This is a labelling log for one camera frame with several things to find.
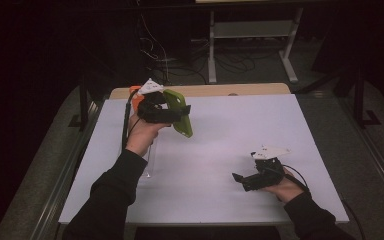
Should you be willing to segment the orange phone case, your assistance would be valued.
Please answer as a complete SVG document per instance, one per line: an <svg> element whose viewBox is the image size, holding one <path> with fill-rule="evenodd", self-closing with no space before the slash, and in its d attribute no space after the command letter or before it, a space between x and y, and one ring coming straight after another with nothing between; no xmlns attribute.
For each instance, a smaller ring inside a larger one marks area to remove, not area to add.
<svg viewBox="0 0 384 240"><path fill-rule="evenodd" d="M137 111L139 103L144 99L144 96L139 93L140 86L131 86L129 93L134 93L131 104L134 111Z"/></svg>

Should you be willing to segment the black metal stand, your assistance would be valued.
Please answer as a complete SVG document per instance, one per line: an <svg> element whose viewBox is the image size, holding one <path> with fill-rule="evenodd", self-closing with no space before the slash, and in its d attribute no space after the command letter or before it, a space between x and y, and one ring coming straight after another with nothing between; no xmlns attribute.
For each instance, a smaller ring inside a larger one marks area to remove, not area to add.
<svg viewBox="0 0 384 240"><path fill-rule="evenodd" d="M381 122L372 110L364 109L364 79L360 68L356 70L354 86L353 116L358 126L365 129L369 125L380 125Z"/></svg>
<svg viewBox="0 0 384 240"><path fill-rule="evenodd" d="M74 115L70 122L69 127L78 127L82 132L87 127L89 122L89 110L92 104L92 100L89 99L89 92L87 89L86 78L84 75L79 79L78 85L79 93L79 113Z"/></svg>

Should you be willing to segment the green cartoon phone case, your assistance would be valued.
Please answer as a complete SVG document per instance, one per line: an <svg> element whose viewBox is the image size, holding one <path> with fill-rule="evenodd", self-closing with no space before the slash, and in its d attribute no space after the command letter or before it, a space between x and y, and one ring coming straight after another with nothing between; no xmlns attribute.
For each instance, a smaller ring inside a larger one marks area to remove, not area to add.
<svg viewBox="0 0 384 240"><path fill-rule="evenodd" d="M171 89L164 90L163 96L166 100L169 113L172 115L174 129L183 136L190 138L193 135L193 131L189 115L178 115L173 111L173 108L188 105L185 97L181 93Z"/></svg>

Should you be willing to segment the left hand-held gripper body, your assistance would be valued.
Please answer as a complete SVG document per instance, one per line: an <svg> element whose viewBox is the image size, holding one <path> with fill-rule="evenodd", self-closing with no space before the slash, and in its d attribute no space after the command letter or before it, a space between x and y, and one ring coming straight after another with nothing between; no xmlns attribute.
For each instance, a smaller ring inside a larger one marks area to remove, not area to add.
<svg viewBox="0 0 384 240"><path fill-rule="evenodd" d="M168 104L164 94L164 87L149 78L138 90L140 98L137 115L148 123L174 123L180 120L180 112L164 108Z"/></svg>

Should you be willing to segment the white metal desk frame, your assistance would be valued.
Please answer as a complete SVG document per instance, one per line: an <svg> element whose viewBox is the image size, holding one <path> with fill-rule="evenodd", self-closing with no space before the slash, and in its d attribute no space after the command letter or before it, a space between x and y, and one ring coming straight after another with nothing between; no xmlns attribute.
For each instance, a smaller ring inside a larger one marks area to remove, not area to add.
<svg viewBox="0 0 384 240"><path fill-rule="evenodd" d="M295 10L292 20L266 20L266 21L239 21L239 22L217 22L215 13L210 13L209 24L209 57L208 77L210 84L217 83L216 65L214 55L214 42L216 39L233 38L274 38L286 37L286 45L278 51L279 58L291 83L297 83L298 78L290 62L289 55L295 41L300 25L303 8Z"/></svg>

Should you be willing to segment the person's right hand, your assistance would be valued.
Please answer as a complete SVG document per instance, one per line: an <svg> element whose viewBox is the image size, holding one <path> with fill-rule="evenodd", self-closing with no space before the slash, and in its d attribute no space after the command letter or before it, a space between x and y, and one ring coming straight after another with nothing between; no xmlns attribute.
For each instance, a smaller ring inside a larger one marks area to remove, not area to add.
<svg viewBox="0 0 384 240"><path fill-rule="evenodd" d="M274 194L282 203L288 203L304 192L302 188L286 177L277 185L263 188L263 191Z"/></svg>

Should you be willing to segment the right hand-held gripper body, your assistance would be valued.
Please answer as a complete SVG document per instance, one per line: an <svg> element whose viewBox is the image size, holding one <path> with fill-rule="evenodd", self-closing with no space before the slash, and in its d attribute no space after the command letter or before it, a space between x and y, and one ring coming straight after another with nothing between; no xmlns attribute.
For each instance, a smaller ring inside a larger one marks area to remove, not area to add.
<svg viewBox="0 0 384 240"><path fill-rule="evenodd" d="M242 182L244 190L254 191L277 185L285 174L278 157L289 154L290 150L274 146L262 146L260 150L254 152L256 152L256 159L254 160L257 173L244 177Z"/></svg>

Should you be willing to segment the clear plastic tray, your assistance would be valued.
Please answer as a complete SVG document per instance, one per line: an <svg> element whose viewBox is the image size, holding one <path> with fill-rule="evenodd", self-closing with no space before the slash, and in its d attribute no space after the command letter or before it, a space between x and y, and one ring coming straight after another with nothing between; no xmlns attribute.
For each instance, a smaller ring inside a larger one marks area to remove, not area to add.
<svg viewBox="0 0 384 240"><path fill-rule="evenodd" d="M121 133L121 145L119 152L122 152L127 144L129 136L129 119L131 117L132 104L130 101L127 101L125 105L125 113L123 120L123 128ZM152 144L148 147L147 153L144 155L144 159L147 161L147 166L142 173L144 178L150 178L154 175L154 165L155 165L155 155L157 148L157 140L154 140Z"/></svg>

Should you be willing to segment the grey metal rail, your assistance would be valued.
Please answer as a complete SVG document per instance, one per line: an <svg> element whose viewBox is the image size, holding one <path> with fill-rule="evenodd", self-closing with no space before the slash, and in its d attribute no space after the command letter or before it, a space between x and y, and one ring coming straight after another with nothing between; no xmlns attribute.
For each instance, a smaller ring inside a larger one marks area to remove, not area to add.
<svg viewBox="0 0 384 240"><path fill-rule="evenodd" d="M81 162L100 114L102 103L92 101L89 122L84 131L69 127L79 113L79 103L65 101L43 140L32 171L42 204L29 240L55 240L61 215L73 178Z"/></svg>
<svg viewBox="0 0 384 240"><path fill-rule="evenodd" d="M349 121L356 129L356 132L363 140L363 143L373 160L375 169L380 175L382 181L384 182L384 155L381 153L381 150L376 145L374 138L368 132L368 129L370 127L381 126L382 123L372 110L364 110L363 119L358 119L354 116L353 107L347 100L339 99L339 104L346 116L348 117Z"/></svg>

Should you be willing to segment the person's left hand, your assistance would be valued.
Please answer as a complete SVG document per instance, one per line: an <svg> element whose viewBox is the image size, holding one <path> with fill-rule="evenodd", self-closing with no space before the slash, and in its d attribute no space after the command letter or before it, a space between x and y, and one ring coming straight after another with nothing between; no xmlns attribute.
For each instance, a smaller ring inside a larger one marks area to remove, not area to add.
<svg viewBox="0 0 384 240"><path fill-rule="evenodd" d="M160 129L170 127L167 123L148 123L136 114L129 119L129 134L126 150L139 156L144 156L153 140L158 136Z"/></svg>

